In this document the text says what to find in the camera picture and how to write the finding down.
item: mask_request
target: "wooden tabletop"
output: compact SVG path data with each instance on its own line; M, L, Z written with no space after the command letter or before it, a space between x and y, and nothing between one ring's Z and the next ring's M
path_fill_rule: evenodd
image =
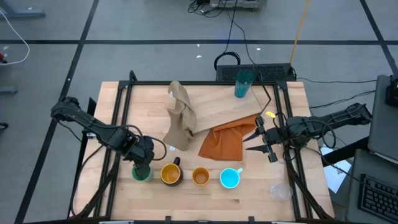
M118 82L103 82L95 117L110 124L116 99ZM229 86L185 86L189 95L201 95ZM288 83L289 96L294 116L310 116L308 101L303 83ZM130 109L127 124L134 124L143 134L162 139L170 127L170 117L166 107L170 101L167 85L135 85L132 89ZM266 111L277 112L272 87L267 87L272 97ZM261 86L252 86L252 90L261 107L267 102L267 96ZM118 122L123 113L122 96ZM285 111L283 93L280 91L282 107ZM265 128L274 125L267 115ZM256 221L294 221L294 211L291 200L274 199L270 192L271 186L280 183L288 184L286 166L282 158L282 148L273 146L278 162L270 163L268 157L257 151L243 152L243 161L214 161L198 156L201 144L208 134L208 130L194 135L187 151L171 151L167 146L167 156L161 161L153 161L150 166L154 170L154 179L151 182L137 182L132 178L132 162L121 161L119 166L118 182L114 196L113 220L164 220L170 215L172 220L231 220L245 221L248 216L254 216ZM258 137L244 142L243 147L261 145ZM99 147L97 140L88 141L85 158ZM310 141L308 147L317 149L315 140ZM164 150L160 144L155 144L155 156L160 157ZM91 158L83 169L76 192L74 207L79 212L98 188L105 150L102 149ZM325 209L334 217L330 195L326 184L325 174L320 156L313 151L301 151L305 176L309 191ZM160 170L173 162L176 156L181 157L181 168L184 171L183 182L176 187L164 185L160 179ZM196 167L206 167L210 171L210 181L204 187L192 182L192 171ZM239 185L232 190L222 188L219 176L225 168L243 168ZM305 217L302 194L297 188L301 216ZM104 214L108 191L103 195L101 214Z

